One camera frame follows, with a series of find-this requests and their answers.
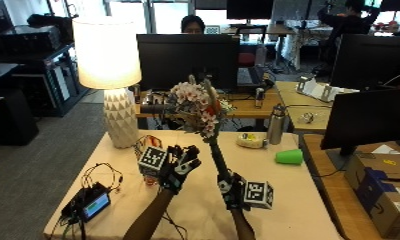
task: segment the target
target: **lamp base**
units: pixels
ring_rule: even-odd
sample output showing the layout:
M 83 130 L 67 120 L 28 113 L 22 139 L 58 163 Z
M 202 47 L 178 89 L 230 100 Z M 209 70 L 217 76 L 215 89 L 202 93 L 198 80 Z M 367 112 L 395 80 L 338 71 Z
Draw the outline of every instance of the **lamp base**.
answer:
M 125 88 L 105 90 L 105 121 L 114 146 L 131 147 L 138 140 L 138 119 Z

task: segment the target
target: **hand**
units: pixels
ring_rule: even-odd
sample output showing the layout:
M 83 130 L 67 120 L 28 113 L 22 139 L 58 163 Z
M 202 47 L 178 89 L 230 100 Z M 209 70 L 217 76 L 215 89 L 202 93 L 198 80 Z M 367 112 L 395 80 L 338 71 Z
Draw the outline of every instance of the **hand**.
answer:
M 244 203 L 244 189 L 246 179 L 238 174 L 231 172 L 231 179 L 221 179 L 218 176 L 218 186 L 223 194 L 227 210 L 244 209 L 251 211 L 251 206 Z
M 161 169 L 159 183 L 165 189 L 170 189 L 175 195 L 183 188 L 189 173 L 197 169 L 202 161 L 198 158 L 201 153 L 197 146 L 182 149 L 181 146 L 169 147 L 169 155 L 173 155 L 173 162 L 166 162 Z

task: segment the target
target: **computer monitor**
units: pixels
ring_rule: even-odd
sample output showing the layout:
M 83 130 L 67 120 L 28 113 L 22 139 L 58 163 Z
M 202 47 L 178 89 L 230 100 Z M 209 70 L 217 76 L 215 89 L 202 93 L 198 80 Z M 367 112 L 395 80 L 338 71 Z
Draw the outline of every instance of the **computer monitor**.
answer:
M 400 37 L 344 34 L 338 51 L 331 86 L 374 90 L 398 83 Z
M 382 11 L 400 11 L 400 0 L 383 0 Z
M 400 140 L 400 89 L 338 94 L 322 142 L 340 169 L 359 145 Z
M 227 19 L 271 19 L 274 0 L 227 0 Z
M 170 90 L 206 77 L 215 88 L 238 88 L 241 37 L 225 34 L 138 34 L 142 90 Z

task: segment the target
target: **cup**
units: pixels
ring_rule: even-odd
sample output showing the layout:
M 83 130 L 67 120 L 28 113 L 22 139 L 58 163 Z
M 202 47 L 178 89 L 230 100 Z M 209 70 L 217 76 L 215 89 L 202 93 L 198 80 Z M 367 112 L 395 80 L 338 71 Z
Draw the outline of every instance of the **cup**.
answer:
M 304 161 L 303 150 L 294 149 L 288 151 L 278 152 L 276 162 L 284 164 L 302 164 Z

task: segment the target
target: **desk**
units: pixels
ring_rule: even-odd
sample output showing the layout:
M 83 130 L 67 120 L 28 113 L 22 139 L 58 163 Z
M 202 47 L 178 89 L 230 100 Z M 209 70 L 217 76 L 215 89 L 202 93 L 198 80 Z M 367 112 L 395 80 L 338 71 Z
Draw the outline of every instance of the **desk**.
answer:
M 319 175 L 326 175 L 336 171 L 334 163 L 324 150 L 320 149 L 323 135 L 306 134 L 306 145 L 311 154 L 312 165 Z M 400 146 L 394 142 L 386 143 L 400 151 Z M 372 152 L 382 145 L 371 144 L 360 146 L 359 150 Z M 364 211 L 355 191 L 344 177 L 344 172 L 322 178 L 326 195 L 331 204 L 331 214 L 335 215 L 338 227 L 347 239 L 351 240 L 376 240 L 383 239 L 374 225 L 374 222 Z
M 231 28 L 229 25 L 221 26 L 222 33 L 223 34 L 237 34 L 238 28 Z M 260 34 L 259 29 L 252 30 L 243 30 L 244 34 Z M 288 35 L 296 35 L 296 32 L 292 29 L 288 29 L 287 26 L 283 24 L 270 24 L 267 27 L 267 34 L 270 35 L 278 35 L 279 36 L 279 43 L 278 43 L 278 53 L 276 53 L 276 66 L 280 63 L 282 58 L 282 50 L 283 50 L 283 42 L 284 38 Z
M 298 82 L 276 82 L 282 101 L 288 107 L 288 114 L 295 131 L 324 132 L 328 126 L 332 103 L 326 103 L 296 92 Z M 304 113 L 315 114 L 312 123 L 299 122 Z
M 264 120 L 270 119 L 274 106 L 282 102 L 276 88 L 267 91 L 262 108 L 255 108 L 255 97 L 246 100 L 250 97 L 250 94 L 230 94 L 229 96 L 221 95 L 221 97 L 229 99 L 230 103 L 238 108 L 235 111 L 230 112 L 227 118 L 254 118 L 256 131 L 263 131 Z M 142 118 L 153 117 L 151 113 L 141 112 L 141 104 L 137 104 L 135 111 L 141 122 L 143 122 Z
M 141 131 L 163 140 L 165 146 L 195 144 L 201 149 L 202 166 L 189 176 L 181 194 L 174 198 L 169 212 L 177 224 L 187 228 L 190 239 L 238 239 L 231 213 L 217 186 L 217 167 L 210 147 L 197 134 L 182 131 Z M 286 133 L 282 144 L 270 149 L 248 149 L 238 146 L 239 133 L 221 132 L 219 144 L 229 167 L 248 180 L 270 181 L 275 188 L 274 209 L 252 209 L 246 217 L 255 228 L 256 238 L 268 239 L 340 239 L 323 204 L 306 164 L 300 166 L 278 164 L 276 152 L 298 148 L 298 136 Z M 61 210 L 81 188 L 81 176 L 95 163 L 109 162 L 123 172 L 122 192 L 111 193 L 111 205 L 87 223 L 90 240 L 122 239 L 135 219 L 158 194 L 158 187 L 149 187 L 139 173 L 134 149 L 117 149 L 109 135 L 105 135 L 86 166 L 47 223 L 45 235 L 53 232 Z M 94 181 L 111 184 L 110 169 L 93 172 Z M 54 239 L 61 239 L 65 227 L 58 226 Z M 75 227 L 79 239 L 81 231 Z M 162 220 L 153 239 L 181 239 L 174 226 Z

